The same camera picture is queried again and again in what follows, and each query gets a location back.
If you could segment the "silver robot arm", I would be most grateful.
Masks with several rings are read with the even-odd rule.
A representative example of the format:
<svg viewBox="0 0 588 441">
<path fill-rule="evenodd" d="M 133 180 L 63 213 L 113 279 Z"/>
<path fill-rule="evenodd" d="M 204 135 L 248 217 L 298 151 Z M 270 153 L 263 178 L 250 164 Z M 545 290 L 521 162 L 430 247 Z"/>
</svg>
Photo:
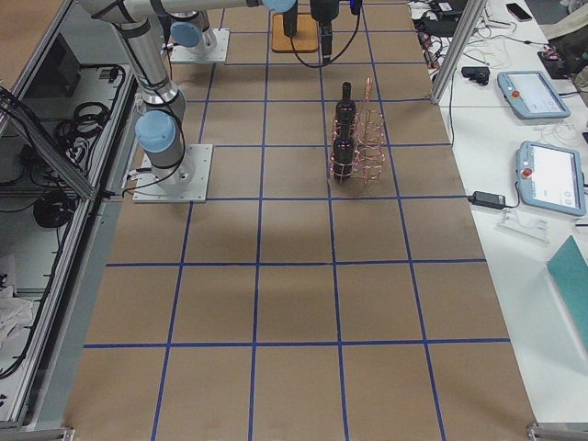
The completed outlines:
<svg viewBox="0 0 588 441">
<path fill-rule="evenodd" d="M 113 26 L 122 41 L 132 70 L 141 86 L 142 99 L 150 107 L 166 106 L 179 89 L 164 67 L 161 46 L 152 33 L 150 17 L 178 16 L 213 9 L 264 6 L 275 13 L 295 8 L 293 1 L 83 1 L 93 19 Z"/>
<path fill-rule="evenodd" d="M 175 43 L 196 54 L 212 51 L 217 39 L 210 29 L 207 11 L 193 11 L 171 15 L 170 33 Z"/>
</svg>

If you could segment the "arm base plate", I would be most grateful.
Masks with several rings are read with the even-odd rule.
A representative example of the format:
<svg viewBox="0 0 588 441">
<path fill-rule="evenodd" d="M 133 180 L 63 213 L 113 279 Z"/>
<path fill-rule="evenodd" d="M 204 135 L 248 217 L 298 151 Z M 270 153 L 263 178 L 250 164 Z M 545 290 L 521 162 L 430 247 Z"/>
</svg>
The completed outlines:
<svg viewBox="0 0 588 441">
<path fill-rule="evenodd" d="M 202 33 L 198 28 L 173 30 L 171 54 L 173 64 L 225 63 L 228 54 L 230 31 L 227 28 L 209 28 Z"/>
<path fill-rule="evenodd" d="M 135 203 L 205 203 L 212 155 L 212 144 L 189 144 L 179 167 L 165 171 L 152 170 L 145 153 L 141 167 L 151 170 L 139 174 L 138 189 L 133 191 L 132 200 Z"/>
</svg>

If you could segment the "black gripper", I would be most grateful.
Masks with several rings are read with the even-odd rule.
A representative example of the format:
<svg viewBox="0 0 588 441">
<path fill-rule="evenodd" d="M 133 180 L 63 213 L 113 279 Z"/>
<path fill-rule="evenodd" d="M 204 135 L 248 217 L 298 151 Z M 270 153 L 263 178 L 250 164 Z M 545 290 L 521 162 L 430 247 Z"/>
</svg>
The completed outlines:
<svg viewBox="0 0 588 441">
<path fill-rule="evenodd" d="M 339 0 L 310 0 L 311 17 L 319 24 L 321 38 L 322 62 L 330 62 L 332 58 L 333 31 L 332 22 L 339 15 Z M 350 12 L 358 16 L 363 2 L 350 0 Z"/>
</svg>

